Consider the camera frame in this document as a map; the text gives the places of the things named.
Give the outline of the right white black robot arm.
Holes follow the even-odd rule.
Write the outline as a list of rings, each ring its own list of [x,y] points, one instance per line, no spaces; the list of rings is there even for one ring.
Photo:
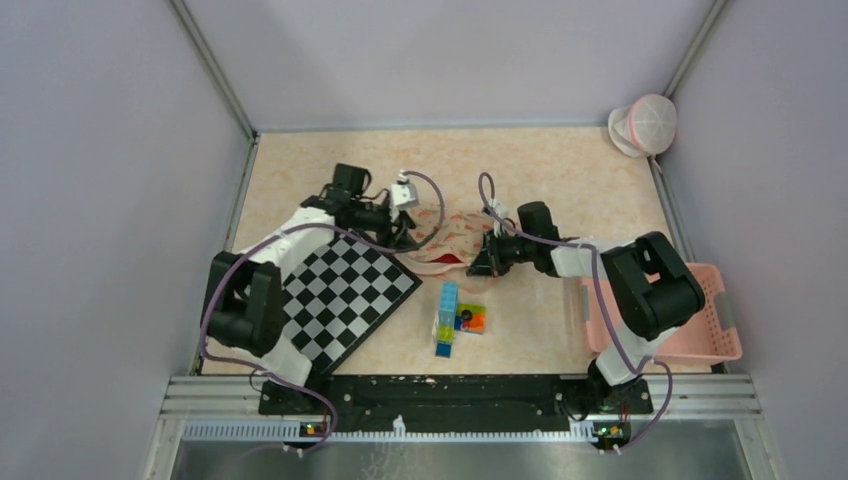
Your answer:
[[[706,306],[700,284],[660,232],[602,251],[560,236],[542,201],[520,206],[517,225],[492,200],[483,211],[494,228],[484,235],[468,275],[501,277],[516,264],[530,263],[550,277],[590,279],[612,344],[590,363],[576,395],[587,409],[614,411],[662,343]]]

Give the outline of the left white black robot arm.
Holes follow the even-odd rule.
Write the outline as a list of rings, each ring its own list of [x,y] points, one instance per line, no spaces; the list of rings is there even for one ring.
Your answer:
[[[337,164],[319,194],[258,244],[212,261],[201,326],[237,364],[287,381],[297,413],[319,404],[311,377],[332,373],[420,286],[396,256],[415,247],[409,175],[375,196],[372,176]]]

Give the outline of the white pink mesh laundry bag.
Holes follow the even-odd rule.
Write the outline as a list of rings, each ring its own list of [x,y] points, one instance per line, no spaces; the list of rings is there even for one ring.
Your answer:
[[[677,109],[667,97],[651,93],[613,110],[607,120],[612,143],[625,155],[647,158],[667,151],[675,139]]]

